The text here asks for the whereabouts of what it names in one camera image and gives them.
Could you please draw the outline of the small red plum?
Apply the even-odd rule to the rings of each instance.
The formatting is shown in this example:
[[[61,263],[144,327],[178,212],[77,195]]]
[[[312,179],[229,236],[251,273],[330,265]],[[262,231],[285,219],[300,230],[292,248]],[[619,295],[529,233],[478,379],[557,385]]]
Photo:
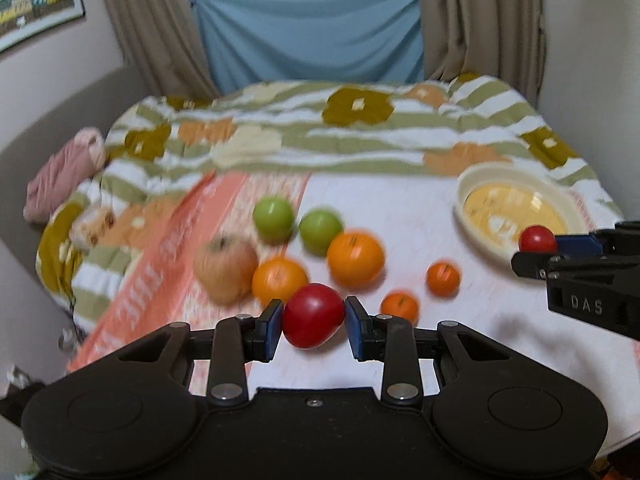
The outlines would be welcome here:
[[[555,235],[545,226],[528,226],[518,239],[520,252],[538,252],[538,254],[555,254],[558,242]]]

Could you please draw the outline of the small mandarin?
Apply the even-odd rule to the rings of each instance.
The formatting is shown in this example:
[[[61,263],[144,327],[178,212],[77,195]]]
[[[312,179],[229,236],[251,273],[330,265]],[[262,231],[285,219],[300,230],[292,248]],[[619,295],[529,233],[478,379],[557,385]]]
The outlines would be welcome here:
[[[394,290],[382,300],[380,313],[397,316],[412,325],[416,325],[420,316],[420,301],[411,292]]]
[[[454,296],[460,284],[460,271],[452,262],[436,261],[426,271],[426,286],[434,296],[444,298]]]

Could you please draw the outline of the large pale red apple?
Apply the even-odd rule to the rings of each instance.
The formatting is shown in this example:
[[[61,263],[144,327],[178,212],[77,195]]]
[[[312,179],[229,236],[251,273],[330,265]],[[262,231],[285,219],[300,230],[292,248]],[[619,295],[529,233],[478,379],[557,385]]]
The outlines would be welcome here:
[[[258,263],[249,240],[224,235],[201,244],[195,251],[193,273],[214,304],[231,306],[250,294]]]

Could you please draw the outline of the large orange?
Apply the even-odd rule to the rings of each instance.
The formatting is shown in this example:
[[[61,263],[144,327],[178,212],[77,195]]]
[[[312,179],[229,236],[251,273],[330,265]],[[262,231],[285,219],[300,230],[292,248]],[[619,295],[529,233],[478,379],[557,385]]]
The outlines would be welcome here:
[[[347,288],[372,285],[382,274],[385,261],[383,245],[367,231],[341,232],[326,252],[331,278]]]
[[[261,263],[252,278],[252,294],[262,307],[272,300],[284,304],[309,284],[306,270],[295,260],[274,257]]]

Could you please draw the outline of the large red plum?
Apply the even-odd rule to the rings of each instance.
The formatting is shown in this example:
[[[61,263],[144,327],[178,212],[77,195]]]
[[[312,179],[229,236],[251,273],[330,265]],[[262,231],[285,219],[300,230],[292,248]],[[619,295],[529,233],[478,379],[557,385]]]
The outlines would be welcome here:
[[[310,283],[288,300],[282,314],[282,330],[293,347],[314,349],[328,341],[342,326],[345,306],[333,288]]]

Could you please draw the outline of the green apple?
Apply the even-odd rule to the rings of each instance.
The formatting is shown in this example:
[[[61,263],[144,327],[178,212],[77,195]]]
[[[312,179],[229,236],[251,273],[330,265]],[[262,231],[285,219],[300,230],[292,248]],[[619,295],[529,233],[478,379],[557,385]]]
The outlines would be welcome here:
[[[311,209],[299,222],[298,232],[307,252],[324,257],[338,234],[344,231],[342,219],[329,209]]]
[[[253,221],[259,237],[264,242],[282,244],[287,242],[293,233],[295,212],[285,198],[267,196],[255,204]]]

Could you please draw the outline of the cream yellow bowl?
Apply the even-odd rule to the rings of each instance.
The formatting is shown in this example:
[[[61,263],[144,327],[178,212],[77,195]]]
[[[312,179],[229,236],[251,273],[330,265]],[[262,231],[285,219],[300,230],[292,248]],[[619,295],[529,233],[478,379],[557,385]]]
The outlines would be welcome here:
[[[591,226],[578,195],[506,162],[484,162],[460,174],[454,215],[470,243],[500,266],[511,263],[529,226],[556,235],[584,234]]]

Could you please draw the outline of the pink white towel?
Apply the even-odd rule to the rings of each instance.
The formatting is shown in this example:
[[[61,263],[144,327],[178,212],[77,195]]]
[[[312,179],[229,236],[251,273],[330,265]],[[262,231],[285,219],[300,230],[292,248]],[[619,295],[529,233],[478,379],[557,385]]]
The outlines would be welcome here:
[[[253,207],[273,194],[303,212],[328,207],[349,229],[381,242],[385,268],[358,294],[368,312],[378,312],[393,290],[412,292],[420,301],[421,327],[459,321],[591,389],[608,412],[606,450],[638,437],[638,344],[550,312],[542,284],[483,257],[454,218],[454,192],[454,180],[444,178],[218,174],[198,181],[178,202],[130,207],[119,219],[126,226],[119,240],[131,252],[130,265],[70,368],[78,370],[170,322],[204,330],[238,313],[262,312],[254,298],[214,304],[193,273],[193,258],[201,244],[219,235],[254,240]],[[428,267],[440,260],[460,271],[454,296],[434,296],[426,286]]]

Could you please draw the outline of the floral striped duvet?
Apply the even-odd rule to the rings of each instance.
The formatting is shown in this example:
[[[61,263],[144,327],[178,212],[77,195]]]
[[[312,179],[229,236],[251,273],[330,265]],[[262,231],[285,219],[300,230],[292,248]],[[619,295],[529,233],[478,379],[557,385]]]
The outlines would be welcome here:
[[[252,84],[213,101],[148,96],[105,139],[107,164],[75,185],[35,256],[43,288],[90,332],[144,240],[125,228],[93,248],[70,240],[90,206],[119,217],[163,212],[209,172],[334,172],[452,177],[510,162],[579,195],[600,226],[622,218],[588,162],[506,82],[464,73],[449,82]]]

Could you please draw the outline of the beige right curtain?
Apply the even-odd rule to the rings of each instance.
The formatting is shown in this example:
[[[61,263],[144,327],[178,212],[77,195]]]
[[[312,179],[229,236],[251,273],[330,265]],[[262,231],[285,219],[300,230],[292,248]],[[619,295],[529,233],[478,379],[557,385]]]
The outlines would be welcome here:
[[[424,73],[497,77],[532,105],[546,62],[542,0],[419,0]]]

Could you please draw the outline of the beige curtain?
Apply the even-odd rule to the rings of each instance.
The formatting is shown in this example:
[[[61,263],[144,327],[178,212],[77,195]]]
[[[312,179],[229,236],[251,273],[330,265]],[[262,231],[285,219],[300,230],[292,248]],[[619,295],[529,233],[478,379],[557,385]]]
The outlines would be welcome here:
[[[122,53],[156,96],[220,96],[189,0],[104,0]]]
[[[546,62],[542,0],[419,0],[424,73],[497,77],[532,105]]]

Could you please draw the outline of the grey bed headboard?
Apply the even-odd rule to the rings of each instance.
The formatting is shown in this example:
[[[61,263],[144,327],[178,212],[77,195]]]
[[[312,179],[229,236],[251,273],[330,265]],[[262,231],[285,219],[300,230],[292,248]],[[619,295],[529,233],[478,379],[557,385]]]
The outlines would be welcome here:
[[[53,332],[58,308],[35,271],[41,230],[23,218],[27,182],[82,127],[106,131],[126,108],[146,95],[138,71],[114,70],[68,96],[1,150],[1,353]]]

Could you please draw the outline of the blue hanging cloth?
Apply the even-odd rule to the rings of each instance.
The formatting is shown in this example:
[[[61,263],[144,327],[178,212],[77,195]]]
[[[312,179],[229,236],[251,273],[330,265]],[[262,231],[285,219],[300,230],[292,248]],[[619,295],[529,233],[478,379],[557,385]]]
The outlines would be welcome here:
[[[424,79],[419,0],[191,0],[224,93],[277,80]]]

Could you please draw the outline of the beige left curtain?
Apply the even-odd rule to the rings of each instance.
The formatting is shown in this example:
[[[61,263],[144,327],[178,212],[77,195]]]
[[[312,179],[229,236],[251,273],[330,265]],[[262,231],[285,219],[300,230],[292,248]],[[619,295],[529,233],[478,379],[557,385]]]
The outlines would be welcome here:
[[[122,53],[156,96],[220,96],[189,0],[104,0]]]

